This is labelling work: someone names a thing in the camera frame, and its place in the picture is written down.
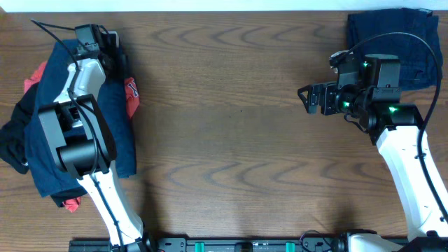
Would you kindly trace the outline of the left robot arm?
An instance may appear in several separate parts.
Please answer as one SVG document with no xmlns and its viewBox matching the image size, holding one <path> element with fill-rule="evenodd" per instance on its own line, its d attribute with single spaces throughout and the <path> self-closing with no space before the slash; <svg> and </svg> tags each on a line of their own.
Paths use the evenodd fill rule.
<svg viewBox="0 0 448 252">
<path fill-rule="evenodd" d="M 118 72 L 120 41 L 98 24 L 74 27 L 76 49 L 68 52 L 68 77 L 54 101 L 38 110 L 52 159 L 87 191 L 109 233 L 109 241 L 74 240 L 70 251 L 156 251 L 144 222 L 131 207 L 116 171 L 113 135 L 97 103 L 109 74 Z"/>
</svg>

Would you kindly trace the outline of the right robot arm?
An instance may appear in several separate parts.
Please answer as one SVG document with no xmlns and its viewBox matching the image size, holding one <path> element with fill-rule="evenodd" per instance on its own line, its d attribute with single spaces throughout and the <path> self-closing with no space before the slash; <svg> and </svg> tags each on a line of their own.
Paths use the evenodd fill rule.
<svg viewBox="0 0 448 252">
<path fill-rule="evenodd" d="M 407 222 L 407 243 L 395 243 L 376 232 L 345 232 L 331 251 L 446 251 L 447 190 L 424 132 L 424 120 L 413 104 L 400 103 L 400 60 L 369 54 L 359 62 L 347 51 L 336 52 L 330 65 L 335 82 L 298 89 L 308 114 L 342 114 L 370 137 L 383 157 L 398 191 Z"/>
</svg>

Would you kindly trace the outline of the dark blue shorts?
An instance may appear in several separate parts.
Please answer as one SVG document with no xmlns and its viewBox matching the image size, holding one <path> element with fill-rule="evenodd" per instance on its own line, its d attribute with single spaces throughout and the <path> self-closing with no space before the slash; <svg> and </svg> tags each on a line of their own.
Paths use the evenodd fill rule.
<svg viewBox="0 0 448 252">
<path fill-rule="evenodd" d="M 42 197 L 80 187 L 76 179 L 56 167 L 38 117 L 38 109 L 53 102 L 62 91 L 69 74 L 68 62 L 68 52 L 56 43 L 38 84 L 31 120 L 24 128 L 25 157 L 34 184 Z M 136 150 L 131 122 L 126 111 L 124 80 L 108 78 L 100 88 L 97 102 L 118 147 L 115 160 L 118 177 L 135 175 Z"/>
</svg>

